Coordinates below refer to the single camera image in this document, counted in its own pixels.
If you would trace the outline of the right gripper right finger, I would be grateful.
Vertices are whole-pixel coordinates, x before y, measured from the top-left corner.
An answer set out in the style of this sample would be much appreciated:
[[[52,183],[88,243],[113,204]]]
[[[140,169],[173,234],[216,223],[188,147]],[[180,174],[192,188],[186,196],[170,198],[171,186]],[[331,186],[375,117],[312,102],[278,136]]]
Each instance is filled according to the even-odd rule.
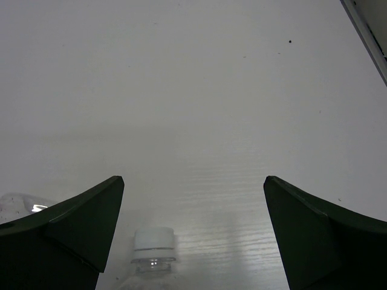
[[[290,289],[386,289],[385,221],[277,176],[264,194]]]

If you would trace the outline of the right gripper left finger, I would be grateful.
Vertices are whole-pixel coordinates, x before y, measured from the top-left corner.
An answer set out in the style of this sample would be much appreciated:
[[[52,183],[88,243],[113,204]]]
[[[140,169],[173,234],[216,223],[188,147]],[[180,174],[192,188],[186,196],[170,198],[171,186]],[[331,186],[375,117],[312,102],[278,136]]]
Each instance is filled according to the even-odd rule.
[[[1,224],[1,289],[95,289],[125,183],[112,176],[29,216]]]

